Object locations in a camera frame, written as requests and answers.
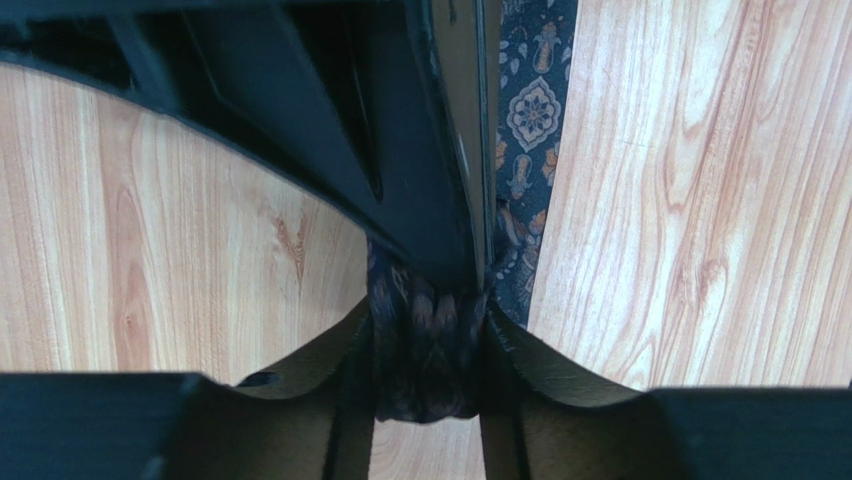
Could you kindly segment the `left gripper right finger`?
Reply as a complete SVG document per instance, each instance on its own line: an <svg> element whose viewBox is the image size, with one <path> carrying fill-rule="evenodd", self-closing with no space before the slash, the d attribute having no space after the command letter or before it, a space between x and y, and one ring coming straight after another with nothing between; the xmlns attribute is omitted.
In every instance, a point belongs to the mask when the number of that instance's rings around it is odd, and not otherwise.
<svg viewBox="0 0 852 480"><path fill-rule="evenodd" d="M568 359L494 301L482 338L489 479L644 479L653 468L638 391Z"/></svg>

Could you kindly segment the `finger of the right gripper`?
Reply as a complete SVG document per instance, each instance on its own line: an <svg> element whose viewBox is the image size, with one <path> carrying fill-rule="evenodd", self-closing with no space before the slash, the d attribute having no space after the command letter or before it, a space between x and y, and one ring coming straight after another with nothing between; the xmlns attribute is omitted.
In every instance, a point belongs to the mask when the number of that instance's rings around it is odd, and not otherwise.
<svg viewBox="0 0 852 480"><path fill-rule="evenodd" d="M494 256L501 3L433 1L431 14L453 153L468 209L470 283L481 287Z"/></svg>
<svg viewBox="0 0 852 480"><path fill-rule="evenodd" d="M442 287L480 280L428 1L235 2L183 15L225 142Z"/></svg>

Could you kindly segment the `dark paisley tie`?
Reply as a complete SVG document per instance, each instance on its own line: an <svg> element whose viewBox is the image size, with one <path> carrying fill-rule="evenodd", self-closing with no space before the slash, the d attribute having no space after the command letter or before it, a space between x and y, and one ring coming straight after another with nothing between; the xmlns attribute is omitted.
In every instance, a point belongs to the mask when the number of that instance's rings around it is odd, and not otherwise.
<svg viewBox="0 0 852 480"><path fill-rule="evenodd" d="M376 242L368 245L376 416L428 424L478 413L481 338L495 301L529 319L553 192L578 5L506 1L499 44L495 260L475 293L440 289Z"/></svg>

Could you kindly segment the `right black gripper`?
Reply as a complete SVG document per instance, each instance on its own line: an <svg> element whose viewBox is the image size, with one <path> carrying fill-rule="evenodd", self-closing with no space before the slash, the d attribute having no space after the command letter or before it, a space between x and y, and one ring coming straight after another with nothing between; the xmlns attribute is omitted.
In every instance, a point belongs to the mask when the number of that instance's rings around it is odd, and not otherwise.
<svg viewBox="0 0 852 480"><path fill-rule="evenodd" d="M224 131L409 134L404 1L5 1L1 46Z"/></svg>

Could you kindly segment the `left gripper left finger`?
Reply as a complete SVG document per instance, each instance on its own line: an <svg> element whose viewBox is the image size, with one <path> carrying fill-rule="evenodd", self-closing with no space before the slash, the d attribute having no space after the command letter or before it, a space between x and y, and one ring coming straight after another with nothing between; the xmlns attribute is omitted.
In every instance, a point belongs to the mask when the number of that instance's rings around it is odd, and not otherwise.
<svg viewBox="0 0 852 480"><path fill-rule="evenodd" d="M292 354L218 391L202 479L365 479L373 439L367 300Z"/></svg>

